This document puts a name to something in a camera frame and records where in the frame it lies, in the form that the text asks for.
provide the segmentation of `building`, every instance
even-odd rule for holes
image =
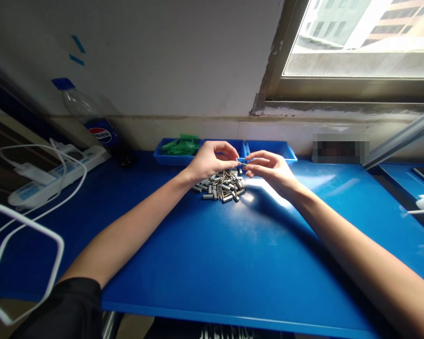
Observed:
[[[312,0],[301,35],[344,47],[371,0]]]
[[[363,46],[404,34],[424,37],[424,0],[393,0]]]

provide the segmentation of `blue plastic bin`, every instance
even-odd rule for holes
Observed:
[[[157,160],[159,165],[166,166],[188,166],[190,162],[193,160],[194,156],[190,155],[165,155],[160,153],[160,147],[164,144],[167,144],[171,141],[178,140],[178,138],[163,138],[159,143],[154,152],[154,158]],[[198,139],[199,147],[203,145],[203,141]]]
[[[297,162],[294,151],[286,141],[247,140],[245,147],[248,154],[265,150],[281,155],[288,165]]]
[[[236,140],[236,139],[204,139],[204,142],[206,141],[227,141],[229,142],[237,151],[237,153],[239,153],[239,157],[238,160],[240,162],[244,162],[246,156],[249,154],[246,152],[246,147],[245,147],[245,141],[243,140]]]

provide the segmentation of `forearm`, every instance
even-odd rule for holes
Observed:
[[[98,281],[103,288],[196,184],[194,181],[186,171],[182,171],[110,224],[89,243],[60,281],[87,277]]]
[[[424,280],[302,185],[290,201],[393,326],[424,337]]]

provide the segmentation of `white plastic frame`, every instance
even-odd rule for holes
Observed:
[[[40,224],[32,221],[31,219],[24,217],[23,215],[21,215],[20,213],[17,213],[16,211],[0,205],[0,212],[4,213],[6,215],[8,215],[9,217],[16,219],[20,222],[22,222],[24,225],[16,228],[14,231],[12,231],[11,233],[9,233],[6,238],[3,240],[3,242],[0,245],[0,259],[1,259],[1,255],[6,247],[6,244],[8,243],[8,241],[10,240],[10,238],[17,232],[19,231],[21,228],[23,228],[25,225],[30,226],[31,228],[35,229],[36,231],[39,231],[43,234],[45,234],[46,236],[48,236],[49,238],[52,238],[53,240],[55,240],[57,242],[58,245],[58,250],[57,250],[57,256],[55,258],[55,263],[53,265],[52,268],[52,273],[50,274],[50,278],[49,278],[49,283],[47,285],[46,288],[46,292],[44,293],[44,296],[42,297],[42,300],[33,308],[29,309],[27,312],[25,312],[24,314],[22,314],[20,317],[16,318],[16,319],[11,319],[6,313],[5,311],[3,311],[0,308],[0,320],[7,326],[13,325],[16,322],[18,322],[19,320],[21,320],[23,317],[25,317],[27,314],[30,314],[33,310],[35,310],[36,308],[38,308],[49,296],[50,292],[52,291],[52,287],[55,283],[55,278],[57,277],[57,273],[58,273],[58,269],[60,267],[60,263],[61,263],[61,257],[63,256],[63,251],[65,249],[65,242],[63,241],[63,238],[61,236],[59,236],[58,234],[56,234],[55,232],[49,230],[48,228],[45,228],[44,226],[41,226]]]

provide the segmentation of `black sleeve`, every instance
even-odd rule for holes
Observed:
[[[55,285],[9,339],[101,338],[101,290],[93,279],[72,278]]]

